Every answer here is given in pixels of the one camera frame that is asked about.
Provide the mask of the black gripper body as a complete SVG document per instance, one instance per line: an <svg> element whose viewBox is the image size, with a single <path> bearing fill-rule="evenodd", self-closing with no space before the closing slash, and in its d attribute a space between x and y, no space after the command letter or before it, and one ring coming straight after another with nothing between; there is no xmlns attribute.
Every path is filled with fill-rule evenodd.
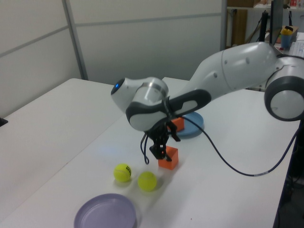
<svg viewBox="0 0 304 228"><path fill-rule="evenodd" d="M166 144L168 138L168 122L157 124L151 129L151 139L154 144Z"/></svg>

